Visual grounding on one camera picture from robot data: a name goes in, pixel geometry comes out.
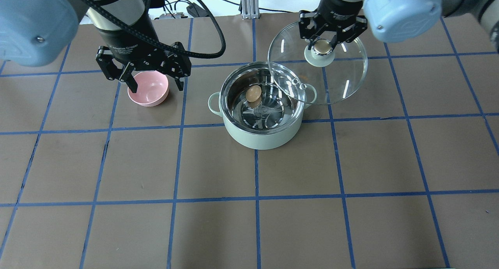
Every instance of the egg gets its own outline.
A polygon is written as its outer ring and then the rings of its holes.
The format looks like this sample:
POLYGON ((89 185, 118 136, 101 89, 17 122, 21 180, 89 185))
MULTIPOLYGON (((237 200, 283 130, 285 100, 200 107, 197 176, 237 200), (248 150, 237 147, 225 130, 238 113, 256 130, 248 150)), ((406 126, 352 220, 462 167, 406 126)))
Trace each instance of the egg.
POLYGON ((248 102, 248 105, 249 107, 251 107, 252 109, 257 107, 258 105, 260 105, 260 103, 262 103, 262 97, 258 97, 257 100, 253 101, 253 102, 248 102))
POLYGON ((246 100, 248 102, 255 102, 261 96, 262 96, 262 88, 260 88, 260 86, 258 85, 253 85, 246 91, 246 100))

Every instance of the blue tape grid line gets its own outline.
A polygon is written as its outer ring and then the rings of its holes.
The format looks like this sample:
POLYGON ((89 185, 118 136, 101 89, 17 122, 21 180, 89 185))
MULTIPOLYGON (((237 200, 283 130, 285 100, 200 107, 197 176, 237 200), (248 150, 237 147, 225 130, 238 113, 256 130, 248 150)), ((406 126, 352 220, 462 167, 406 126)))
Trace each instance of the blue tape grid line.
POLYGON ((95 206, 96 206, 97 198, 99 196, 100 182, 102 180, 102 173, 104 171, 104 163, 106 162, 107 148, 109 146, 109 141, 111 139, 111 132, 112 132, 111 129, 113 127, 114 114, 116 112, 116 105, 118 104, 118 96, 119 96, 119 93, 120 93, 120 86, 121 86, 121 84, 117 83, 116 94, 114 96, 113 109, 111 111, 111 117, 109 118, 109 127, 107 129, 106 143, 104 145, 104 150, 102 151, 102 159, 101 159, 101 162, 100 162, 99 175, 97 177, 97 183, 95 185, 95 193, 94 193, 94 199, 93 199, 94 204, 92 204, 92 210, 90 211, 90 218, 88 220, 88 227, 87 227, 87 232, 86 232, 86 235, 85 235, 85 242, 83 244, 83 251, 81 253, 80 269, 83 269, 83 265, 85 263, 85 257, 86 257, 86 253, 87 253, 88 241, 89 241, 89 238, 90 238, 90 232, 92 230, 93 218, 94 218, 94 215, 95 215, 95 206))
MULTIPOLYGON (((256 60, 256 50, 254 46, 254 51, 253 51, 253 61, 256 60)), ((399 58, 426 58, 426 57, 451 57, 451 56, 477 56, 477 55, 497 55, 495 52, 472 52, 472 53, 452 53, 452 54, 426 54, 426 55, 398 55, 398 56, 392 56, 392 59, 399 59, 399 58)), ((337 58, 337 60, 360 60, 362 58, 337 58)), ((373 56, 373 57, 368 57, 368 59, 388 59, 387 56, 373 56)), ((278 63, 301 63, 301 62, 306 62, 305 60, 290 60, 290 61, 279 61, 278 63)), ((0 70, 3 70, 5 67, 5 61, 2 64, 2 68, 0 70)), ((193 65, 193 68, 199 68, 199 67, 217 67, 217 66, 241 66, 241 65, 246 65, 248 64, 247 62, 236 62, 236 63, 215 63, 215 64, 197 64, 193 65)), ((83 73, 100 73, 101 70, 82 70, 82 71, 63 71, 61 72, 62 75, 66 74, 83 74, 83 73)), ((20 76, 41 76, 41 75, 58 75, 59 72, 43 72, 43 73, 25 73, 25 74, 4 74, 2 75, 2 72, 0 71, 0 77, 20 77, 20 76)))
MULTIPOLYGON (((193 24, 194 24, 194 19, 191 18, 191 22, 189 24, 189 43, 187 44, 188 51, 191 50, 193 24)), ((173 232, 175 230, 175 214, 177 210, 177 196, 179 192, 180 159, 182 157, 182 140, 184 137, 184 120, 186 112, 187 90, 189 90, 188 82, 189 81, 186 78, 184 84, 184 100, 182 101, 182 118, 180 120, 179 147, 177 151, 177 168, 175 170, 175 185, 173 188, 172 215, 170 219, 170 235, 168 237, 168 251, 167 251, 167 261, 166 261, 167 269, 170 269, 172 265, 173 232)))
MULTIPOLYGON (((23 196, 23 191, 25 189, 25 185, 26 185, 26 181, 28 179, 28 175, 30 174, 31 166, 32 166, 32 163, 33 163, 33 158, 34 158, 34 155, 36 153, 36 148, 38 147, 38 144, 39 144, 39 141, 40 141, 41 132, 43 131, 43 127, 45 125, 45 121, 47 120, 48 111, 50 110, 50 106, 52 105, 52 100, 54 99, 55 90, 57 89, 57 84, 59 83, 59 79, 60 79, 60 76, 61 76, 62 67, 64 67, 64 63, 66 62, 67 54, 69 52, 69 48, 70 47, 71 47, 71 43, 69 43, 68 46, 66 47, 66 52, 64 53, 64 58, 62 59, 61 66, 59 67, 59 73, 57 74, 57 77, 55 78, 54 86, 52 88, 52 93, 50 94, 50 98, 48 100, 47 108, 45 109, 45 114, 43 115, 43 119, 42 119, 41 124, 40 124, 40 130, 38 131, 38 134, 36 136, 36 141, 35 141, 35 144, 34 144, 34 147, 33 147, 33 152, 31 154, 30 160, 28 161, 26 172, 25 172, 25 175, 23 177, 23 183, 21 184, 21 188, 20 188, 19 193, 18 193, 16 204, 14 205, 14 209, 12 210, 11 219, 9 220, 9 225, 7 226, 7 231, 5 232, 5 236, 4 236, 4 240, 2 242, 2 246, 0 246, 0 259, 2 258, 2 255, 4 253, 5 244, 7 243, 7 239, 9 238, 9 233, 11 232, 12 223, 14 222, 14 217, 16 216, 16 212, 18 210, 18 205, 20 203, 21 197, 23 196)), ((2 71, 3 71, 4 67, 5 67, 5 62, 2 65, 2 71)))
POLYGON ((4 62, 2 63, 2 66, 0 67, 0 75, 2 75, 2 71, 4 71, 4 68, 5 68, 6 64, 7 64, 7 61, 4 60, 4 62))
POLYGON ((480 111, 480 114, 483 117, 483 120, 485 121, 485 126, 487 127, 490 138, 492 139, 492 143, 494 143, 495 151, 497 152, 497 155, 499 155, 499 146, 497 145, 497 140, 495 139, 494 134, 492 133, 492 129, 490 128, 490 125, 488 124, 487 117, 483 113, 483 108, 480 105, 480 102, 478 100, 478 96, 476 95, 471 82, 469 82, 469 78, 466 74, 466 70, 463 66, 463 63, 461 62, 459 54, 458 54, 456 47, 454 45, 454 42, 452 41, 451 34, 449 33, 449 30, 447 29, 447 26, 444 22, 444 19, 440 18, 440 21, 442 22, 442 25, 444 26, 444 30, 445 30, 445 33, 447 34, 447 38, 449 38, 449 42, 451 43, 452 50, 454 51, 454 55, 456 56, 456 59, 458 60, 459 67, 461 68, 461 71, 463 72, 463 76, 465 77, 466 84, 469 87, 469 91, 473 95, 474 101, 476 102, 476 107, 478 107, 478 110, 480 111))
POLYGON ((419 156, 418 145, 416 143, 416 138, 414 137, 414 131, 412 130, 411 120, 410 120, 409 115, 407 113, 407 108, 406 108, 406 105, 404 102, 404 97, 402 95, 402 90, 400 88, 399 80, 398 80, 397 74, 395 72, 395 67, 393 65, 392 58, 390 56, 390 50, 388 49, 388 45, 386 43, 384 45, 385 45, 386 54, 388 55, 388 62, 390 63, 390 68, 392 70, 393 78, 395 80, 395 85, 397 86, 397 91, 399 93, 400 102, 402 104, 402 108, 404 110, 404 115, 406 117, 407 127, 409 129, 409 134, 411 136, 412 145, 414 147, 414 152, 416 154, 416 159, 418 161, 419 171, 421 173, 421 178, 423 180, 423 185, 425 187, 426 197, 428 198, 428 204, 430 206, 430 211, 432 214, 433 223, 435 225, 435 230, 437 232, 437 236, 438 236, 438 240, 439 240, 439 244, 440 244, 440 249, 442 251, 442 256, 444 258, 444 262, 445 262, 446 267, 450 267, 449 258, 447 257, 447 252, 445 250, 444 240, 442 239, 442 234, 440 232, 440 226, 438 224, 437 215, 435 213, 435 207, 433 207, 432 196, 430 194, 430 189, 428 188, 428 182, 426 181, 426 175, 425 175, 425 171, 423 169, 423 164, 421 162, 421 157, 419 156))
MULTIPOLYGON (((327 102, 331 102, 330 96, 329 96, 329 86, 327 83, 327 75, 326 75, 326 68, 322 67, 322 78, 324 79, 324 89, 326 89, 326 100, 327 102)), ((342 176, 342 165, 340 164, 340 155, 338 151, 338 143, 336 141, 336 129, 334 126, 334 116, 333 116, 333 110, 331 105, 329 104, 327 106, 327 109, 329 111, 329 122, 331 124, 331 134, 333 138, 333 147, 334 147, 334 156, 336 160, 336 168, 338 171, 338 181, 339 181, 339 186, 340 186, 340 195, 342 199, 342 206, 343 206, 343 217, 345 219, 345 231, 346 231, 346 237, 347 237, 347 242, 348 242, 348 252, 350 253, 350 264, 352 268, 355 267, 355 256, 354 256, 354 251, 353 251, 353 243, 352 243, 352 235, 350 231, 350 221, 348 219, 348 208, 346 205, 346 195, 345 195, 345 188, 343 185, 343 176, 342 176)))
MULTIPOLYGON (((0 204, 0 207, 14 207, 11 215, 11 219, 9 220, 9 225, 7 227, 7 231, 4 237, 4 240, 2 242, 2 247, 0 248, 0 258, 2 256, 2 253, 5 248, 5 243, 7 242, 7 238, 14 220, 14 216, 16 214, 16 211, 18 207, 34 207, 34 206, 54 206, 54 205, 92 205, 92 212, 91 212, 91 217, 89 220, 89 226, 87 229, 87 235, 85 239, 85 245, 84 249, 82 252, 82 259, 80 262, 80 268, 83 267, 84 263, 84 258, 86 254, 86 247, 88 245, 88 239, 89 239, 89 234, 91 230, 91 224, 93 221, 93 215, 95 212, 95 206, 96 205, 126 205, 126 204, 163 204, 163 203, 173 203, 175 206, 176 203, 195 203, 195 202, 226 202, 226 201, 232 201, 232 200, 255 200, 255 210, 256 210, 256 218, 257 218, 257 267, 260 269, 261 268, 261 259, 260 259, 260 200, 294 200, 294 199, 308 199, 308 198, 342 198, 342 203, 343 203, 343 208, 344 208, 344 216, 345 216, 345 226, 347 230, 347 237, 348 237, 348 244, 349 244, 349 251, 350 251, 350 258, 351 258, 351 263, 352 267, 355 268, 355 260, 353 256, 353 246, 351 242, 351 235, 350 235, 350 228, 349 228, 349 222, 348 222, 348 212, 346 208, 346 198, 366 198, 366 197, 376 197, 376 196, 424 196, 426 195, 429 199, 429 204, 430 208, 432 210, 432 216, 434 219, 435 223, 435 228, 437 229, 437 234, 439 236, 439 242, 441 244, 442 248, 442 254, 444 255, 444 261, 446 262, 446 266, 449 267, 449 261, 447 259, 447 255, 444 249, 444 244, 442 241, 442 237, 440 234, 440 230, 438 228, 438 222, 437 218, 435 215, 435 210, 433 208, 433 204, 431 202, 431 195, 452 195, 452 194, 484 194, 484 193, 499 193, 499 189, 472 189, 472 190, 456 190, 456 191, 429 191, 428 190, 428 185, 426 183, 426 179, 424 177, 424 171, 422 168, 421 160, 419 158, 419 152, 417 151, 417 146, 415 143, 414 135, 412 132, 412 127, 410 127, 410 119, 426 119, 426 118, 459 118, 459 117, 483 117, 487 126, 487 129, 489 131, 489 134, 492 138, 492 141, 494 143, 494 146, 499 154, 499 148, 497 146, 497 141, 495 140, 492 130, 490 129, 490 125, 488 124, 488 121, 485 116, 499 116, 499 113, 484 113, 480 103, 478 101, 478 97, 476 96, 471 83, 469 82, 469 79, 467 77, 467 74, 464 70, 464 67, 460 61, 459 56, 469 56, 469 55, 495 55, 495 52, 474 52, 474 53, 457 53, 455 46, 453 42, 451 41, 451 37, 449 35, 449 31, 447 30, 447 27, 445 26, 445 23, 442 21, 442 24, 444 25, 444 29, 447 33, 447 36, 449 38, 449 41, 451 42, 451 46, 453 48, 454 53, 453 54, 429 54, 429 55, 401 55, 401 56, 390 56, 388 46, 385 45, 385 49, 387 50, 387 56, 379 56, 379 57, 369 57, 369 59, 388 59, 390 61, 390 65, 392 68, 392 72, 394 74, 394 77, 396 77, 395 70, 393 67, 392 59, 394 58, 418 58, 418 57, 442 57, 442 56, 456 56, 458 63, 460 65, 460 68, 463 72, 463 75, 465 76, 465 79, 467 81, 467 84, 469 86, 469 89, 472 92, 472 95, 475 99, 475 102, 477 106, 479 107, 480 114, 460 114, 460 115, 427 115, 427 116, 408 116, 407 110, 405 108, 405 104, 403 102, 403 97, 402 93, 400 91, 400 86, 398 85, 398 80, 396 79, 397 83, 397 89, 399 91, 399 95, 403 104, 404 108, 404 113, 405 116, 394 116, 390 118, 343 118, 343 119, 334 119, 332 115, 332 109, 329 106, 329 114, 330 114, 330 119, 321 119, 321 120, 304 120, 303 123, 316 123, 316 122, 331 122, 331 129, 332 129, 332 134, 333 134, 333 143, 335 146, 335 157, 337 161, 337 168, 338 168, 338 174, 339 174, 339 180, 340 180, 340 189, 341 189, 341 194, 326 194, 326 195, 296 195, 296 196, 259 196, 259 190, 258 190, 258 151, 255 150, 255 197, 253 196, 246 196, 246 197, 223 197, 223 198, 191 198, 191 199, 177 199, 177 192, 178 192, 178 176, 179 176, 179 168, 180 168, 180 156, 181 156, 181 148, 182 148, 182 131, 184 127, 220 127, 223 126, 223 124, 200 124, 200 125, 184 125, 184 118, 185 118, 185 105, 186 105, 186 95, 187 95, 187 79, 186 79, 186 89, 184 91, 184 101, 182 104, 182 121, 179 126, 155 126, 155 127, 112 127, 112 122, 114 119, 114 112, 116 109, 116 103, 118 99, 118 94, 119 94, 119 88, 120 85, 118 84, 117 86, 117 91, 116 91, 116 96, 115 96, 115 101, 113 105, 113 111, 111 114, 111 120, 110 120, 110 126, 108 129, 96 129, 96 130, 61 130, 61 131, 44 131, 43 126, 45 124, 46 118, 48 116, 48 111, 50 109, 50 105, 52 103, 54 94, 55 94, 55 89, 57 87, 57 83, 60 79, 61 75, 65 74, 82 74, 82 73, 99 73, 100 70, 89 70, 89 71, 68 71, 68 72, 62 72, 62 68, 64 66, 68 51, 69 51, 69 46, 66 49, 64 59, 61 63, 61 67, 59 69, 59 72, 48 72, 48 73, 32 73, 32 74, 9 74, 9 75, 1 75, 3 69, 5 68, 6 61, 3 62, 2 67, 0 68, 0 77, 19 77, 19 76, 38 76, 38 75, 57 75, 57 79, 54 85, 54 88, 52 90, 52 94, 50 97, 50 101, 48 103, 48 107, 45 111, 45 115, 41 124, 41 129, 39 131, 29 131, 29 132, 0 132, 0 135, 21 135, 21 134, 38 134, 37 140, 36 140, 36 145, 34 147, 34 151, 32 153, 32 156, 30 158, 30 161, 28 163, 27 171, 25 173, 25 177, 23 178, 23 184, 21 186, 21 190, 19 191, 18 194, 18 199, 15 204, 0 204), (343 187, 343 182, 342 182, 342 174, 341 174, 341 166, 339 164, 339 154, 338 154, 338 148, 337 148, 337 142, 336 142, 336 137, 335 137, 335 129, 334 129, 334 122, 347 122, 347 121, 372 121, 372 120, 402 120, 406 119, 408 122, 408 126, 411 132, 411 138, 413 140, 413 144, 415 146, 415 151, 417 154, 418 158, 418 164, 420 167, 420 170, 422 171, 422 176, 424 178, 424 184, 425 184, 425 191, 417 191, 417 192, 402 192, 402 193, 365 193, 365 194, 345 194, 344 192, 344 187, 343 187), (97 195, 98 195, 98 190, 100 186, 100 179, 102 176, 102 171, 104 167, 104 162, 105 162, 105 155, 107 153, 107 146, 109 143, 110 139, 110 134, 112 131, 125 131, 125 130, 145 130, 145 129, 170 129, 170 128, 179 128, 180 129, 180 135, 179 135, 179 149, 178 149, 178 157, 177 157, 177 171, 176 171, 176 182, 175 182, 175 191, 174 191, 174 198, 173 199, 165 199, 165 200, 124 200, 124 201, 97 201, 97 195), (41 134, 57 134, 57 133, 92 133, 92 132, 108 132, 108 137, 106 140, 106 145, 103 151, 103 156, 102 156, 102 161, 101 161, 101 167, 99 171, 99 178, 96 186, 96 191, 94 195, 94 200, 92 202, 52 202, 52 203, 20 203, 20 197, 23 192, 23 188, 25 186, 27 176, 29 174, 30 166, 32 164, 32 160, 34 157, 34 153, 36 151, 37 144, 39 142, 39 138, 41 134)), ((191 26, 189 30, 189 47, 191 45, 191 39, 192 39, 192 25, 193 21, 191 19, 191 26)), ((253 19, 252 22, 252 28, 253 28, 253 61, 256 60, 256 42, 255 42, 255 20, 253 19)), ((304 61, 288 61, 290 63, 293 62, 304 62, 304 61)), ((193 65, 194 68, 196 67, 217 67, 217 66, 240 66, 240 65, 245 65, 246 63, 224 63, 224 64, 205 64, 205 65, 193 65)), ((323 73, 324 75, 324 82, 327 84, 327 79, 326 79, 326 74, 323 73)), ((171 264, 171 249, 172 249, 172 243, 173 243, 173 227, 174 227, 174 222, 175 222, 175 207, 172 208, 172 222, 171 222, 171 229, 170 229, 170 239, 169 239, 169 249, 168 249, 168 264, 167 267, 170 267, 171 264)))
MULTIPOLYGON (((447 114, 447 115, 415 115, 409 116, 409 119, 435 119, 435 118, 465 118, 465 117, 481 117, 482 114, 447 114)), ((486 113, 485 116, 499 116, 499 113, 486 113)), ((360 118, 338 118, 333 121, 336 122, 359 122, 359 121, 380 121, 380 120, 405 120, 405 116, 393 116, 393 117, 360 117, 360 118)), ((303 120, 302 123, 327 123, 331 122, 329 119, 313 119, 313 120, 303 120)), ((186 127, 223 127, 223 123, 214 124, 193 124, 193 125, 183 125, 186 127)), ((171 126, 146 126, 146 127, 113 127, 111 131, 135 131, 135 130, 163 130, 163 129, 180 129, 180 125, 171 126)), ((107 132, 109 129, 92 129, 92 130, 53 130, 53 131, 41 131, 42 134, 84 134, 84 133, 101 133, 107 132)), ((23 132, 0 132, 1 135, 35 135, 39 131, 23 131, 23 132)))
MULTIPOLYGON (((257 28, 255 19, 251 19, 251 29, 253 35, 253 61, 257 61, 257 28)), ((260 244, 260 180, 258 176, 258 150, 255 150, 255 225, 257 234, 257 269, 262 268, 262 251, 260 244)))
MULTIPOLYGON (((497 194, 499 189, 464 189, 430 191, 430 195, 462 195, 462 194, 497 194)), ((386 192, 386 193, 351 193, 344 194, 346 198, 373 198, 373 197, 397 197, 397 196, 426 196, 426 191, 412 192, 386 192)), ((258 196, 258 200, 307 200, 318 198, 342 198, 342 194, 315 194, 315 195, 276 195, 258 196)), ((253 201, 256 196, 241 197, 215 197, 215 198, 177 198, 157 200, 105 200, 105 201, 83 201, 83 202, 42 202, 42 203, 19 203, 18 207, 54 207, 61 205, 140 205, 140 204, 168 204, 168 203, 204 203, 204 202, 231 202, 231 201, 253 201)), ((14 207, 16 204, 3 203, 0 207, 14 207)))

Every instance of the cooking pot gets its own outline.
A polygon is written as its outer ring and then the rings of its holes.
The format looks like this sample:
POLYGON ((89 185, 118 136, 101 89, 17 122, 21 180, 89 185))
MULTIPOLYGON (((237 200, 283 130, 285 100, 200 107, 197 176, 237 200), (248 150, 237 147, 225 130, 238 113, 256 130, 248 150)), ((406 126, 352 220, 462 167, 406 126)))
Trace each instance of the cooking pot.
POLYGON ((274 79, 287 79, 290 83, 286 95, 276 86, 269 63, 253 62, 234 70, 221 87, 208 99, 208 108, 223 118, 228 133, 242 145, 258 150, 279 147, 287 143, 298 132, 303 118, 303 111, 310 104, 306 100, 306 89, 312 90, 314 99, 317 90, 301 83, 291 70, 273 63, 274 79), (261 101, 250 103, 246 100, 246 91, 254 85, 262 88, 261 101), (211 102, 218 97, 219 111, 211 102))

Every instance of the pink bowl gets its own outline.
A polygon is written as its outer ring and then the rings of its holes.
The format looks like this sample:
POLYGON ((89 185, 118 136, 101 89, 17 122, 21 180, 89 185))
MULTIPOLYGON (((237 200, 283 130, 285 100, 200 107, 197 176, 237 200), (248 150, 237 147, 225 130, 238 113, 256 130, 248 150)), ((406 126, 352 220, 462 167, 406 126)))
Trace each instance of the pink bowl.
POLYGON ((128 89, 128 96, 138 105, 155 106, 166 99, 170 88, 168 78, 157 71, 144 71, 134 76, 137 81, 137 93, 128 89))

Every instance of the glass lid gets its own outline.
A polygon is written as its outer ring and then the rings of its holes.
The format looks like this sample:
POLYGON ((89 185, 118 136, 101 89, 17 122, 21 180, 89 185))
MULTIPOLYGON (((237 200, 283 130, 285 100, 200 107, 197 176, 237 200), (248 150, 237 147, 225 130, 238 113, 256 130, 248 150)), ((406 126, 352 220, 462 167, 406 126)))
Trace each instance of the glass lid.
POLYGON ((283 65, 299 81, 283 79, 276 68, 269 67, 273 82, 289 97, 308 104, 332 104, 353 95, 367 74, 367 54, 360 39, 333 49, 330 40, 335 32, 326 31, 312 45, 300 37, 298 25, 294 22, 277 34, 267 58, 269 66, 283 65), (305 90, 306 95, 296 89, 305 90))

